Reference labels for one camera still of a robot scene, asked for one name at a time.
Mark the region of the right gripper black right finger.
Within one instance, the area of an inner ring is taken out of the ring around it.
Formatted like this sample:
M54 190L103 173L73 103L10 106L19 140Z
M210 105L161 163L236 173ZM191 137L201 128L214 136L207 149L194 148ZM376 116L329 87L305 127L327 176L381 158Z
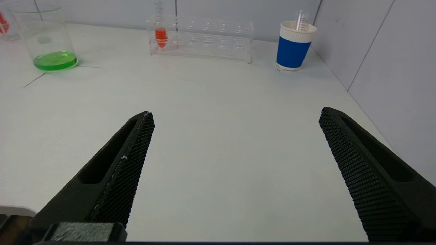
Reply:
M345 113L318 122L369 242L434 242L435 186Z

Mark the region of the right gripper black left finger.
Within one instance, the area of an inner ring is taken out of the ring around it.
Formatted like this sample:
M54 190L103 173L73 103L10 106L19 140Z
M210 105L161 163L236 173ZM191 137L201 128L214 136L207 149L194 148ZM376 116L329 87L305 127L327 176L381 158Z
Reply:
M30 221L37 243L124 242L155 124L130 118Z

